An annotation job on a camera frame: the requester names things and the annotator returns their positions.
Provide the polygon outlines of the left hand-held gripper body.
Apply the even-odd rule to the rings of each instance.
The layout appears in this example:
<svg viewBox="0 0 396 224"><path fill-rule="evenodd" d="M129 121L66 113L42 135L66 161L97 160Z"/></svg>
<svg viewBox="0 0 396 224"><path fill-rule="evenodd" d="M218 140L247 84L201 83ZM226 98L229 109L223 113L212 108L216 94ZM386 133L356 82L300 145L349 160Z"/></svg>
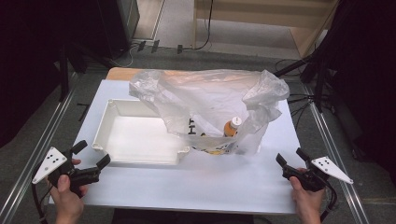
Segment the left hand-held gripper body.
<svg viewBox="0 0 396 224"><path fill-rule="evenodd" d="M51 147L44 160L38 166L32 178L35 185L45 177L53 187L57 187L58 179L61 175L68 175L71 181L70 190L77 194L79 198L83 197L81 186L86 186L99 181L101 170L95 165L92 168L78 169L72 162L74 154L70 149L65 152L59 151L56 147Z"/></svg>

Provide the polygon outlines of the clear plastic bag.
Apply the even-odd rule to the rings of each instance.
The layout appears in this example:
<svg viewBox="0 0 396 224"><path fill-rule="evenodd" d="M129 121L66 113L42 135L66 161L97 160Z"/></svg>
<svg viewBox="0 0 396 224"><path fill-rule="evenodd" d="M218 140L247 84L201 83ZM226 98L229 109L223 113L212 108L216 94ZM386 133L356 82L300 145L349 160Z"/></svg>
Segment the clear plastic bag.
<svg viewBox="0 0 396 224"><path fill-rule="evenodd" d="M269 123L281 115L278 103L290 96L290 89L266 70L143 70L132 77L129 93L188 147L212 155L253 155ZM242 124L227 137L223 128L233 117Z"/></svg>

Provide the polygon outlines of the metal floor rail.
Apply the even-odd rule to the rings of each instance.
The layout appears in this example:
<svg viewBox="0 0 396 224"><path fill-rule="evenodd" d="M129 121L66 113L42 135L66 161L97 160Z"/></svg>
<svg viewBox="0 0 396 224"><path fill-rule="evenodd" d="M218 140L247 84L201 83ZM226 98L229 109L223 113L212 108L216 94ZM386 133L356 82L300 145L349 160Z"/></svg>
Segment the metal floor rail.
<svg viewBox="0 0 396 224"><path fill-rule="evenodd" d="M338 147L332 137L331 131L328 127L326 119L323 114L319 112L318 107L315 104L310 106L315 122L318 126L321 138L327 150L329 158L345 173L348 174L347 168L342 160L341 154L339 153ZM370 224L370 221L362 206L361 198L355 189L355 184L348 184L339 180L340 188L346 198L346 203L349 207L351 215L353 216L355 224Z"/></svg>
<svg viewBox="0 0 396 224"><path fill-rule="evenodd" d="M51 146L73 100L71 89L62 101L56 89L22 126L15 138L0 148L0 224L38 223L31 181L35 166Z"/></svg>

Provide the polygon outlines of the person's left hand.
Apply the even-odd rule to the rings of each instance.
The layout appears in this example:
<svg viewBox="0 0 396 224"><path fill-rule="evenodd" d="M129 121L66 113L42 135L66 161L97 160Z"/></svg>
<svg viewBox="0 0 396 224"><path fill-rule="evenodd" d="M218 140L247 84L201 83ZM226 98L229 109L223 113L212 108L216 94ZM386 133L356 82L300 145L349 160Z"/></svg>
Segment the person's left hand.
<svg viewBox="0 0 396 224"><path fill-rule="evenodd" d="M56 188L50 190L55 202L55 224L78 224L84 210L84 202L70 190L71 181L68 175L61 175Z"/></svg>

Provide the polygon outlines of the black curtain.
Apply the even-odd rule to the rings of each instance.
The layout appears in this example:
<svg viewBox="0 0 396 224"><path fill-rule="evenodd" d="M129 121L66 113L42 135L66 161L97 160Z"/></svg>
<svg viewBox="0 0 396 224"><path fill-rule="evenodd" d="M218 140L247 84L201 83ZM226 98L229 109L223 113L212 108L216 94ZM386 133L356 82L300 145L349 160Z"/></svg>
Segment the black curtain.
<svg viewBox="0 0 396 224"><path fill-rule="evenodd" d="M358 159L396 178L396 0L340 0L328 37L336 116Z"/></svg>

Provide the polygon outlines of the person's right hand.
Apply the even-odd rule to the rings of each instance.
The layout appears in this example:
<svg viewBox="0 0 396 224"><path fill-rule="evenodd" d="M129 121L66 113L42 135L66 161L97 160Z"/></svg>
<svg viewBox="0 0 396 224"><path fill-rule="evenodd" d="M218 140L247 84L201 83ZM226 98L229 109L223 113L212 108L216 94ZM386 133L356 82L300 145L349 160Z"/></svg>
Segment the person's right hand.
<svg viewBox="0 0 396 224"><path fill-rule="evenodd" d="M301 223L321 224L320 208L326 189L316 192L305 190L300 180L295 176L290 178L290 184L292 186L291 198L295 202L296 214Z"/></svg>

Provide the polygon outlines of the black cabinet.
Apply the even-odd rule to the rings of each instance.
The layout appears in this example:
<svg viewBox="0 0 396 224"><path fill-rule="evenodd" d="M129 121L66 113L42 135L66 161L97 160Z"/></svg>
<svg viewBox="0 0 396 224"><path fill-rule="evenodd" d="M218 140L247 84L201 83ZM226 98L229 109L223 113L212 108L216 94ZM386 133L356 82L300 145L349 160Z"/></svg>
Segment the black cabinet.
<svg viewBox="0 0 396 224"><path fill-rule="evenodd" d="M136 0L64 0L63 9L73 41L109 59L130 47L140 19Z"/></svg>

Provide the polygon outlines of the light wooden desk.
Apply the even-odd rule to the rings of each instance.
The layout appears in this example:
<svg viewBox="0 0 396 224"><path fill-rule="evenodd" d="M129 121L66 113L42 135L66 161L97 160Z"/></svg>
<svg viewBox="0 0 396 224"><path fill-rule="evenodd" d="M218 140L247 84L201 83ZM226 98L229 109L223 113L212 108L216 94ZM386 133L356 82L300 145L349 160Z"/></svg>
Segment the light wooden desk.
<svg viewBox="0 0 396 224"><path fill-rule="evenodd" d="M193 0L193 40L198 19L235 21L290 28L301 57L307 56L319 36L331 27L341 0Z"/></svg>

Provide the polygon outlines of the black stand leg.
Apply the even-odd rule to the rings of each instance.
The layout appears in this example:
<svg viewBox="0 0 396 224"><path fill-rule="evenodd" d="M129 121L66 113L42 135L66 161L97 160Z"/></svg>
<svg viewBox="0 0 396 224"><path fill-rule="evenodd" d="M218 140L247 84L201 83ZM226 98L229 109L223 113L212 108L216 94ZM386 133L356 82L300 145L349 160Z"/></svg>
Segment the black stand leg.
<svg viewBox="0 0 396 224"><path fill-rule="evenodd" d="M283 69L281 69L279 71L274 72L274 75L276 77L284 76L288 72L290 72L292 70L295 70L295 69L297 69L297 68L299 68L299 67L301 67L301 66L303 66L303 65L305 65L307 63L310 63L313 60L313 58L314 58L313 54L310 54L310 55L302 58L301 60L299 60L299 61L297 61L295 63L292 63L291 65L288 65L288 66L286 66L285 68L283 68Z"/></svg>

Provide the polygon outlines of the white plastic tray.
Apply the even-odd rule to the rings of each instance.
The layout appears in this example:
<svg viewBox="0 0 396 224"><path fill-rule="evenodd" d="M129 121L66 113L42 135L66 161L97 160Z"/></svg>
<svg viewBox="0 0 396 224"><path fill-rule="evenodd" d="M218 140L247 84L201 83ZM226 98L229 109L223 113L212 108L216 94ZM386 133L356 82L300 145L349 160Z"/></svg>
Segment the white plastic tray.
<svg viewBox="0 0 396 224"><path fill-rule="evenodd" d="M92 142L112 165L177 165L190 149L170 134L163 119L144 103L110 99Z"/></svg>

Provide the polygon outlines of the orange bottle with white cap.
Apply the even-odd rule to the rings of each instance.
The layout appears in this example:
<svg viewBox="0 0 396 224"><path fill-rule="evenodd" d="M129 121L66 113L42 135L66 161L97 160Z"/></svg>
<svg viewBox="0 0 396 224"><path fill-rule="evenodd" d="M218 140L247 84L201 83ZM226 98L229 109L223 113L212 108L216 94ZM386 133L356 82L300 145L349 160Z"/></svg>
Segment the orange bottle with white cap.
<svg viewBox="0 0 396 224"><path fill-rule="evenodd" d="M233 117L227 121L224 125L224 135L227 137L233 137L237 134L239 126L242 124L242 120L239 117Z"/></svg>

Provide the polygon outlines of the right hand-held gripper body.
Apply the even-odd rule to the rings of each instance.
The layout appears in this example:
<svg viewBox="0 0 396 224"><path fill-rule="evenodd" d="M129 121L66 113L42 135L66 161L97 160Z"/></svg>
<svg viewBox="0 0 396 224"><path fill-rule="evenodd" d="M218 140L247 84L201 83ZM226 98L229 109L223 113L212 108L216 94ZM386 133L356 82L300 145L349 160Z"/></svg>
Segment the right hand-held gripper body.
<svg viewBox="0 0 396 224"><path fill-rule="evenodd" d="M300 180L305 190L314 192L324 189L330 176L348 184L354 183L354 181L328 157L306 161L305 164L306 170L304 172L287 164L287 167L282 169L282 176L286 179L290 179L291 176L295 176Z"/></svg>

